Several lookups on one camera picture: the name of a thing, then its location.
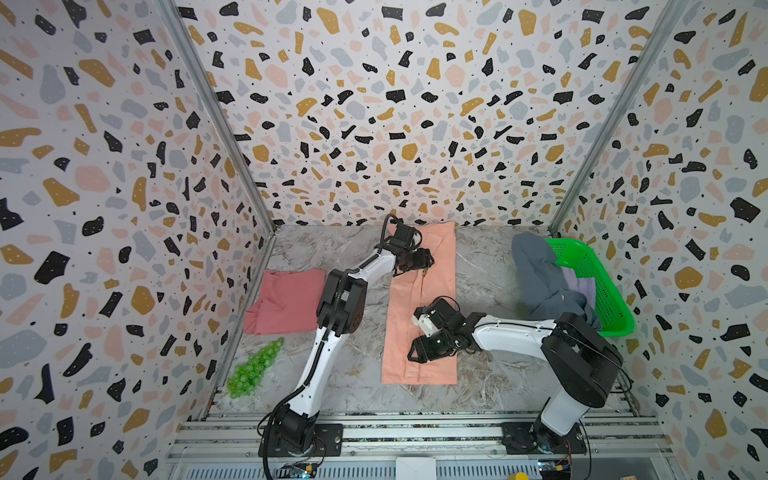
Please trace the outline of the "peach graphic t-shirt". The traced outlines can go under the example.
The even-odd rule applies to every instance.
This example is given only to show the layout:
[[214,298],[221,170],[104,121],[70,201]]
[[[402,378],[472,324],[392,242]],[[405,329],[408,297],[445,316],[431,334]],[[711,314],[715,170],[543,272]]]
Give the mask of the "peach graphic t-shirt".
[[425,364],[407,359],[412,341],[422,334],[411,320],[414,310],[438,296],[456,296],[456,224],[425,225],[422,246],[430,250],[434,264],[427,270],[410,271],[391,282],[381,381],[402,385],[455,385],[457,359],[448,357]]

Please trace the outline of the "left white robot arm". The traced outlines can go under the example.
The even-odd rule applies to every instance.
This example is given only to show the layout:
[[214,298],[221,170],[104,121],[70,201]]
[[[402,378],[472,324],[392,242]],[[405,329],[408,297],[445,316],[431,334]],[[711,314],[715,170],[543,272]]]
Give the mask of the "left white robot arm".
[[431,267],[434,258],[422,246],[423,240],[419,229],[388,214],[368,258],[354,268],[328,273],[316,309],[318,328],[310,356],[296,388],[267,416],[267,442],[277,439],[299,453],[314,444],[323,391],[341,348],[363,319],[369,285]]

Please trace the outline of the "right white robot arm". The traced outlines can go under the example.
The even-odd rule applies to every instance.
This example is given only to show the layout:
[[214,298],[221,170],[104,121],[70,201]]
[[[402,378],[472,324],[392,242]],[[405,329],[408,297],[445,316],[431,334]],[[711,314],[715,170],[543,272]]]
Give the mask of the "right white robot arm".
[[425,364],[460,351],[505,351],[548,363],[560,386],[534,421],[502,425],[502,444],[508,454],[587,452],[581,420],[589,410],[605,406],[623,372],[623,359],[585,318],[573,313],[544,321],[479,312],[465,316],[439,297],[416,308],[412,322],[423,334],[412,341],[411,362]]

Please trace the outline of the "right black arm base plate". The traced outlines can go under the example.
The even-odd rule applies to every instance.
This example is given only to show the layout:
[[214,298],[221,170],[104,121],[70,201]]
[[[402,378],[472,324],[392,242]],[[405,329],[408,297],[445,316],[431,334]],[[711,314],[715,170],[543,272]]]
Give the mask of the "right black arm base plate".
[[501,424],[501,443],[506,453],[513,454],[585,454],[587,446],[580,425],[574,424],[570,431],[558,435],[541,421],[505,422]]

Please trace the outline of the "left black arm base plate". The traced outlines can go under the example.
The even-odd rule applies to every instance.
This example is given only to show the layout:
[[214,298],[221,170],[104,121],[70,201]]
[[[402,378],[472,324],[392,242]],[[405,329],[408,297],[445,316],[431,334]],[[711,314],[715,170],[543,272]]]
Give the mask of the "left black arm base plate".
[[271,426],[268,442],[261,441],[258,455],[273,457],[339,457],[343,446],[344,426],[340,423],[321,423],[308,429],[295,430]]

